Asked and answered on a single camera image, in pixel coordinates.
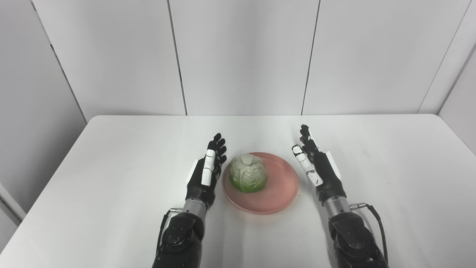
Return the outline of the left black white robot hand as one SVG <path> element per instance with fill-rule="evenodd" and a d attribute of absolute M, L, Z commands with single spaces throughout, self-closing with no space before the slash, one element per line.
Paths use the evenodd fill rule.
<path fill-rule="evenodd" d="M 215 201 L 215 188 L 227 160 L 226 140 L 217 133 L 208 143 L 206 154 L 197 160 L 187 184 L 186 200 L 199 200 L 209 209 Z"/>

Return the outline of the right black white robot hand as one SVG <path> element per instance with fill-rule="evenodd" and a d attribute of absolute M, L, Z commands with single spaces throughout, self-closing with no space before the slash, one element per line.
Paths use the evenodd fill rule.
<path fill-rule="evenodd" d="M 347 198 L 343 184 L 338 177 L 337 169 L 333 168 L 329 154 L 321 151 L 306 124 L 301 125 L 300 141 L 291 150 L 296 160 L 314 185 L 316 195 L 321 204 L 339 197 Z"/>

